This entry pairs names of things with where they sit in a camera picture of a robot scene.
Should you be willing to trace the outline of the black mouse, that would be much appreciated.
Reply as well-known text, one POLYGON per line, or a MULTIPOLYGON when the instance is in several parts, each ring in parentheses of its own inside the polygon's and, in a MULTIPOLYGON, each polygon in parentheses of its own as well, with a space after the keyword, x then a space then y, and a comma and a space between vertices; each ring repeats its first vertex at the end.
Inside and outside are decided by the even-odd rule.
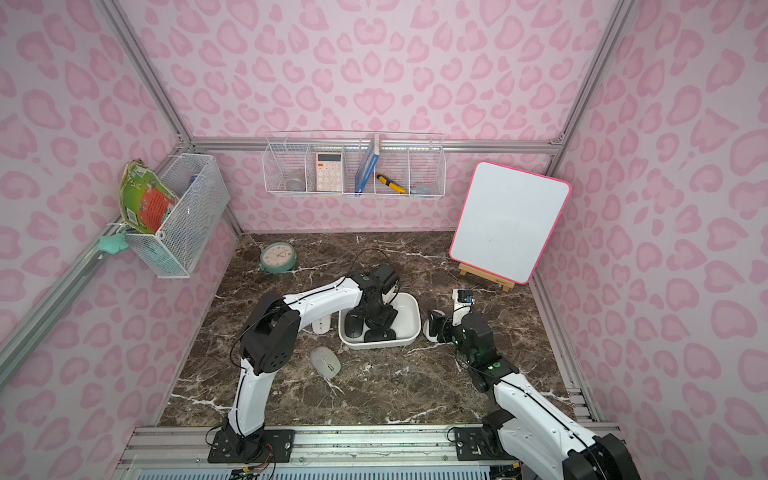
POLYGON ((356 339, 363 335, 365 326, 364 318, 359 314, 349 311, 344 318, 344 333, 349 339, 356 339))

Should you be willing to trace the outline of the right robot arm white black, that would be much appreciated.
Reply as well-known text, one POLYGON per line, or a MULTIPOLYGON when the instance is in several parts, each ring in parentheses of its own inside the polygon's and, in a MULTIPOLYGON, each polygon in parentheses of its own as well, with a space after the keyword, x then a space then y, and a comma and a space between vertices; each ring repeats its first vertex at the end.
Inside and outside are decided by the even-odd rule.
POLYGON ((498 409, 479 427, 452 427, 447 439, 461 461, 520 461, 540 479, 638 479, 625 443, 578 424, 540 394, 519 368, 498 353, 487 318, 473 311, 458 324, 429 313, 424 333, 451 344, 472 384, 498 409))

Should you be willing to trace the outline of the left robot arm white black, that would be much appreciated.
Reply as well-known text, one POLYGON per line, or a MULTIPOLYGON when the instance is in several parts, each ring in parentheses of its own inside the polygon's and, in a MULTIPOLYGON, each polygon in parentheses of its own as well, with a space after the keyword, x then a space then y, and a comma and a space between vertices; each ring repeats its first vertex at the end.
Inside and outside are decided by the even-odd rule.
POLYGON ((385 297, 399 287, 399 276, 380 265, 372 273, 350 273, 305 293, 266 294, 238 335, 240 380, 222 430, 231 441, 253 440, 265 424, 266 402, 276 372, 292 357, 299 332, 334 312, 346 312, 342 329, 357 339, 389 330, 397 310, 385 297))

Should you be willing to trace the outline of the white mouse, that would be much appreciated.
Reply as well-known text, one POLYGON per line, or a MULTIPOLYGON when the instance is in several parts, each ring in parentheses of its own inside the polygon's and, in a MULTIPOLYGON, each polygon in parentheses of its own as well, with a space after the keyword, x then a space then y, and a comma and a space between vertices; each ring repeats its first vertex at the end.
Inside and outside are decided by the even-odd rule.
POLYGON ((330 330, 331 324, 330 316, 320 318, 312 323, 312 331, 317 335, 324 335, 330 330))
POLYGON ((432 343, 442 343, 439 339, 443 331, 446 315, 442 310, 432 309, 427 312, 427 320, 423 323, 422 332, 432 343))

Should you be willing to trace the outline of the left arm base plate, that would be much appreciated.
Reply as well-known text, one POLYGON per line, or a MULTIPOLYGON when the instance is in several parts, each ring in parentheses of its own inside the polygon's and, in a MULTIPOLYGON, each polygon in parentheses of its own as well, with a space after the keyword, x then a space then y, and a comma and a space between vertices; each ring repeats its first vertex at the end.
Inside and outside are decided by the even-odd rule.
POLYGON ((257 465, 269 459, 275 463, 288 463, 295 434, 292 429, 266 429, 240 437, 233 431, 219 431, 210 447, 207 462, 257 465))

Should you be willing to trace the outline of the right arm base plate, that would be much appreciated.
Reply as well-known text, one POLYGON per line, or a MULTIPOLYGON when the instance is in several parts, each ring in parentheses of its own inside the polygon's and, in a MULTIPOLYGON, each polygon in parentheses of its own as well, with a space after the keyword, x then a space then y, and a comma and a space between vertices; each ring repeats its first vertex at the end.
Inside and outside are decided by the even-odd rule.
POLYGON ((459 461, 501 460, 505 455, 485 427, 451 427, 446 439, 455 447, 459 461))

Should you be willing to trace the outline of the white plastic storage box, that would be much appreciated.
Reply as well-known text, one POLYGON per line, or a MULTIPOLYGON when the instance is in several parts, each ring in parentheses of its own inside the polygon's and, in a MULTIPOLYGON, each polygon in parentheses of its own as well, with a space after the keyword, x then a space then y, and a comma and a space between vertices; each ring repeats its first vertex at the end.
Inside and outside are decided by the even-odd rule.
POLYGON ((342 343, 351 350, 394 348, 408 346, 413 343, 422 329, 419 305, 416 298, 409 293, 398 293, 392 302, 392 306, 398 312, 391 326, 391 329, 395 332, 394 339, 366 342, 364 335, 358 338, 348 337, 345 333, 345 322, 349 309, 344 309, 338 312, 338 336, 342 343))

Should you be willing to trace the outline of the grey mouse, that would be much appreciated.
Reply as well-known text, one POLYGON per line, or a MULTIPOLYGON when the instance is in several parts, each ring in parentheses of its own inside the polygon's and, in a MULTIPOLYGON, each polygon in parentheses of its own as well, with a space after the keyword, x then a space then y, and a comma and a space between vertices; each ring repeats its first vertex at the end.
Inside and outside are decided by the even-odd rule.
POLYGON ((317 347, 311 351, 310 363, 326 380, 332 380, 341 371, 341 362, 336 354, 324 346, 317 347))

